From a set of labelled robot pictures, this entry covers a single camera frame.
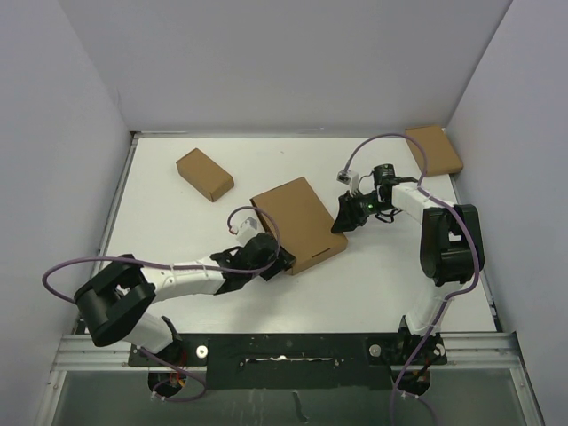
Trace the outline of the large cardboard box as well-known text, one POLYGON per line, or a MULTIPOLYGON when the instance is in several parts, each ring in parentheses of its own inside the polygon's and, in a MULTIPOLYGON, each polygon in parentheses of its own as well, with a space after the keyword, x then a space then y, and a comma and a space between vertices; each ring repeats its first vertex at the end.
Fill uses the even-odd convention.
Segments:
POLYGON ((281 246, 296 258, 286 270, 289 275, 304 272, 347 248, 346 236, 331 232, 335 220, 305 177, 255 195, 250 202, 274 220, 263 217, 261 222, 270 233, 280 232, 281 246))

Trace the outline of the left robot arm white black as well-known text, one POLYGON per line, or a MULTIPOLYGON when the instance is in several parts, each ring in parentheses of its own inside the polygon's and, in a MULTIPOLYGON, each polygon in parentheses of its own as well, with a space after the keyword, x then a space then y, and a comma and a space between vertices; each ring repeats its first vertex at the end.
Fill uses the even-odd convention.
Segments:
POLYGON ((256 277, 268 281, 290 270, 295 262, 269 233, 187 264, 161 267, 125 255, 81 286, 74 299, 95 346, 128 342, 168 365, 179 356, 181 338, 170 319, 147 312, 151 304, 238 291, 256 277))

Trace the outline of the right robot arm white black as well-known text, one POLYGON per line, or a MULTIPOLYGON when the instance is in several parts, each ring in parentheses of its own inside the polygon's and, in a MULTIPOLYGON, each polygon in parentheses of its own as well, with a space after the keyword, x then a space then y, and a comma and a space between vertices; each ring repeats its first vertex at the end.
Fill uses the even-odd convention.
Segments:
POLYGON ((403 316, 408 330, 394 342, 396 355, 407 363, 418 360, 427 350, 423 338, 439 331, 446 308, 463 287, 474 284, 484 266, 485 255, 477 208, 440 200, 413 177, 399 177, 394 166, 374 167, 374 189, 362 193, 359 175, 338 172, 337 180, 349 187, 338 198, 339 210, 332 233, 347 233, 363 226, 369 217, 391 224, 405 213, 421 226, 419 260, 424 275, 431 279, 415 307, 403 316))

